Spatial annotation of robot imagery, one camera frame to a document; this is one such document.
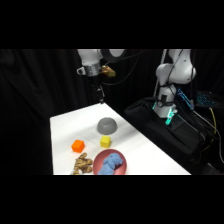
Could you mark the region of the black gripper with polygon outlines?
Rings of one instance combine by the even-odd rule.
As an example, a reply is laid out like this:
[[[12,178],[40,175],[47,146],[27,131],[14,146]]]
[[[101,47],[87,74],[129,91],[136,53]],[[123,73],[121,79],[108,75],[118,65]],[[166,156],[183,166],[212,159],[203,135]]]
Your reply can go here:
[[[93,89],[96,91],[98,101],[100,101],[100,103],[103,104],[105,94],[104,94],[103,88],[101,87],[100,76],[99,75],[90,76],[89,82],[90,82],[90,85],[93,87]]]

